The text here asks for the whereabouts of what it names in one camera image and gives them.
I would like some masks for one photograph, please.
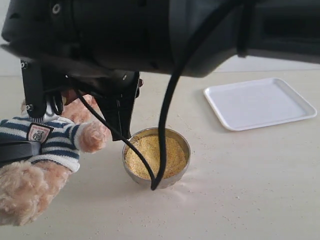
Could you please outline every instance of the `white wall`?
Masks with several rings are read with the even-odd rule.
[[[3,27],[10,0],[0,3],[0,29]],[[319,70],[320,65],[284,60],[248,57],[241,59],[232,57],[223,63],[216,72],[250,72],[250,71],[281,71],[281,70]],[[0,76],[19,76],[20,60],[0,49]]]

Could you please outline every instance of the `teddy bear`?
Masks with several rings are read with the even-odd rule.
[[[91,95],[83,97],[99,109]],[[34,222],[78,171],[80,152],[93,154],[110,137],[110,130],[92,120],[80,99],[65,105],[58,119],[42,124],[29,120],[23,101],[21,116],[0,121],[0,138],[33,138],[41,142],[41,154],[0,168],[0,226]]]

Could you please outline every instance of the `black cable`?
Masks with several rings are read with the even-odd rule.
[[[144,156],[135,148],[135,146],[133,144],[131,144],[131,142],[129,142],[125,137],[123,137],[116,129],[114,129],[110,124],[108,124],[108,122],[106,120],[104,120],[100,114],[98,114],[90,105],[89,103],[87,103],[87,101],[85,100],[85,98],[80,94],[79,90],[76,89],[73,85],[72,80],[70,79],[70,84],[73,88],[73,90],[75,91],[77,97],[80,99],[80,101],[83,103],[83,105],[92,113],[92,115],[94,115],[102,124],[104,124],[109,130],[113,131],[118,138],[120,138],[125,144],[127,144],[129,146],[129,148],[131,148],[135,154],[138,155],[138,157],[141,159],[141,161],[143,162],[144,166],[146,167],[149,175],[150,175],[150,179],[151,179],[151,185],[152,183],[155,181],[155,175],[152,172],[152,169],[150,168],[148,162],[146,161],[146,159],[144,158]]]
[[[173,98],[178,81],[185,69],[185,66],[188,64],[191,57],[198,50],[201,44],[207,39],[207,37],[213,32],[213,30],[220,24],[220,22],[237,6],[242,4],[245,0],[229,0],[225,3],[222,3],[221,6],[213,11],[210,16],[204,21],[204,23],[199,27],[199,29],[193,34],[191,39],[188,41],[188,44],[183,51],[183,55],[180,58],[180,61],[174,69],[166,93],[164,96],[159,124],[158,124],[158,138],[159,138],[159,147],[160,147],[160,167],[158,174],[155,178],[155,181],[151,185],[151,189],[155,190],[159,183],[161,182],[167,164],[167,152],[166,152],[166,121],[169,112],[169,107]]]

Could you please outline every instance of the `screw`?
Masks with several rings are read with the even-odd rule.
[[[60,10],[61,10],[61,6],[60,4],[57,3],[56,5],[53,6],[52,13],[54,15],[57,15],[58,13],[60,13]]]
[[[28,63],[27,62],[21,62],[21,68],[22,69],[27,69],[28,68]]]
[[[34,106],[32,104],[25,106],[25,109],[28,111],[32,111],[34,109]]]

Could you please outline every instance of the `badge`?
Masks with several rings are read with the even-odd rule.
[[[26,138],[28,141],[40,142],[43,144],[53,130],[53,127],[50,126],[31,123]]]

